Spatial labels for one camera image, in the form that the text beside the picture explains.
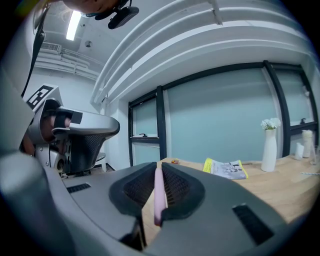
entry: sticker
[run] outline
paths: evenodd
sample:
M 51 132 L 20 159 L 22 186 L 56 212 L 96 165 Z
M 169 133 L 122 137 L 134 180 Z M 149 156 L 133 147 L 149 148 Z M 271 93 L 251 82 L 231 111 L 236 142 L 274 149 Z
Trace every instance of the sticker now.
M 210 174 L 211 173 L 211 165 L 212 165 L 212 159 L 207 158 L 205 160 L 204 167 L 203 167 L 202 171 L 205 172 L 205 173 Z
M 50 93 L 54 87 L 50 87 L 47 85 L 42 85 L 28 100 L 27 104 L 32 108 L 32 110 L 35 109 L 35 107 L 41 102 L 43 98 Z

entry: ceiling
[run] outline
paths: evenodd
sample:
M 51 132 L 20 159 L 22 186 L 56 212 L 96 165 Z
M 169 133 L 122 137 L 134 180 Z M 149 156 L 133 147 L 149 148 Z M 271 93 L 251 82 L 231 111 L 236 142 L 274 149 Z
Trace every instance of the ceiling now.
M 51 5 L 44 21 L 45 41 L 62 45 L 63 48 L 84 54 L 105 64 L 122 39 L 135 26 L 150 14 L 173 1 L 133 0 L 132 5 L 139 8 L 139 14 L 124 26 L 114 30 L 108 29 L 108 23 L 113 16 L 99 21 L 94 18 L 81 17 L 74 41 L 66 39 L 72 10 L 62 2 L 57 2 Z M 90 48 L 85 46 L 86 41 L 92 42 Z

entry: white wall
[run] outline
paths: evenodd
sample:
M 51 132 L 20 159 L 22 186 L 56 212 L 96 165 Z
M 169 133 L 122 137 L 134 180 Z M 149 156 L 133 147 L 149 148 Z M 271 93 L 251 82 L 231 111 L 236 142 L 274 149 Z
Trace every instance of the white wall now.
M 120 123 L 119 133 L 104 143 L 106 162 L 115 170 L 130 167 L 128 144 L 128 101 L 113 101 L 107 106 L 105 114 L 115 118 Z
M 100 113 L 90 104 L 95 81 L 62 71 L 35 67 L 23 99 L 27 100 L 43 84 L 59 86 L 62 104 L 66 108 Z

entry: ceiling light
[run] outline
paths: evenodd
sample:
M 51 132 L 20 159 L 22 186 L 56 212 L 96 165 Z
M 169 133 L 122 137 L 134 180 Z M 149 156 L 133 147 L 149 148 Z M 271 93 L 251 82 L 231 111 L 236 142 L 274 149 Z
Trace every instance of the ceiling light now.
M 81 13 L 79 11 L 74 10 L 69 22 L 68 31 L 66 33 L 66 39 L 72 40 L 72 41 L 75 39 L 80 18 L 81 18 Z

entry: ceiling pipe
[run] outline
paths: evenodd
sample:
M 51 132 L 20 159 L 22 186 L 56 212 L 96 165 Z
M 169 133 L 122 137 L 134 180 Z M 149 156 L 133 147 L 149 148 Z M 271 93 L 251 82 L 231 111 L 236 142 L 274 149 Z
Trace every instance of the ceiling pipe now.
M 82 77 L 85 77 L 85 78 L 88 78 L 88 79 L 91 79 L 91 80 L 97 80 L 96 77 L 90 76 L 89 74 L 86 74 L 83 71 L 76 70 L 76 72 L 74 72 L 74 69 L 72 69 L 72 68 L 61 67 L 61 66 L 59 66 L 57 64 L 36 61 L 34 66 L 37 67 L 37 68 L 42 68 L 42 69 L 63 71 L 63 72 L 70 73 L 70 74 L 76 74 L 76 75 L 79 75 L 79 76 L 82 76 Z
M 52 63 L 52 64 L 57 64 L 57 65 L 61 65 L 61 66 L 66 66 L 66 67 L 69 67 L 69 68 L 73 68 L 73 69 L 76 69 L 76 70 L 81 70 L 81 71 L 84 71 L 88 74 L 91 74 L 91 75 L 95 75 L 95 76 L 99 76 L 99 73 L 98 72 L 95 72 L 93 70 L 90 70 L 86 67 L 82 67 L 82 66 L 79 66 L 78 64 L 72 64 L 72 63 L 67 63 L 67 62 L 63 62 L 61 60 L 56 60 L 56 59 L 50 59 L 50 58 L 43 58 L 43 57 L 38 57 L 36 59 L 36 61 L 38 62 L 45 62 L 45 63 Z
M 62 57 L 61 54 L 57 55 L 57 54 L 39 52 L 38 58 L 39 57 L 48 58 L 48 59 L 52 59 L 52 60 L 63 61 L 63 62 L 66 62 L 66 63 L 71 63 L 71 64 L 77 64 L 78 66 L 81 66 L 81 67 L 84 67 L 84 68 L 88 68 L 88 65 L 83 64 L 83 63 L 79 63 L 79 62 L 74 61 L 74 60 L 66 59 L 65 57 Z
M 84 77 L 97 79 L 99 73 L 89 70 L 87 68 L 77 66 L 75 64 L 66 63 L 59 60 L 48 59 L 48 58 L 37 58 L 36 60 L 37 67 L 46 67 L 46 68 L 55 68 L 55 70 L 59 71 L 68 71 L 73 74 L 79 74 Z
M 73 54 L 73 55 L 82 57 L 82 58 L 84 58 L 84 59 L 87 59 L 87 60 L 89 60 L 89 61 L 91 61 L 91 62 L 93 62 L 93 63 L 96 63 L 96 64 L 98 64 L 98 65 L 101 65 L 101 66 L 103 66 L 103 67 L 105 66 L 105 64 L 102 63 L 101 61 L 98 61 L 98 60 L 96 60 L 96 59 L 94 59 L 94 58 L 91 58 L 91 57 L 89 57 L 89 56 L 86 56 L 86 55 L 84 55 L 84 54 L 82 54 L 82 53 L 79 53 L 79 52 L 76 52 L 76 51 L 73 51 L 73 50 L 70 50 L 70 49 L 62 48 L 62 53 L 63 53 L 63 54 L 67 54 L 67 55 L 69 55 L 69 56 L 70 56 L 70 54 Z
M 65 54 L 65 53 L 62 53 L 62 57 L 66 58 L 68 60 L 72 60 L 72 61 L 76 61 L 76 62 L 79 62 L 79 63 L 86 64 L 88 67 L 90 67 L 90 63 L 88 61 L 83 60 L 83 59 L 79 59 L 77 57 L 73 57 L 73 56 L 70 56 L 70 55 Z

